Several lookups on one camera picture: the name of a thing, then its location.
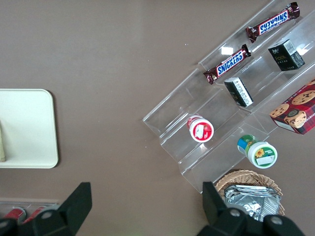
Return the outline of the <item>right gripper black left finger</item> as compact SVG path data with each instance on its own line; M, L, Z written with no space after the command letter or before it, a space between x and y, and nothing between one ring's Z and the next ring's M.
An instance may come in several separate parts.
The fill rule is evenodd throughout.
M74 236L92 209L89 182L82 182L57 210L40 213L33 221L35 236Z

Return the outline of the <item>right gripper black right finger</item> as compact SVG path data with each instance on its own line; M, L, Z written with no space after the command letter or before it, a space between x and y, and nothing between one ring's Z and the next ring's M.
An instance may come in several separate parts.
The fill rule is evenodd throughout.
M228 208L212 182L204 182L202 205L208 225L199 236L244 236L247 228L246 215L236 208Z

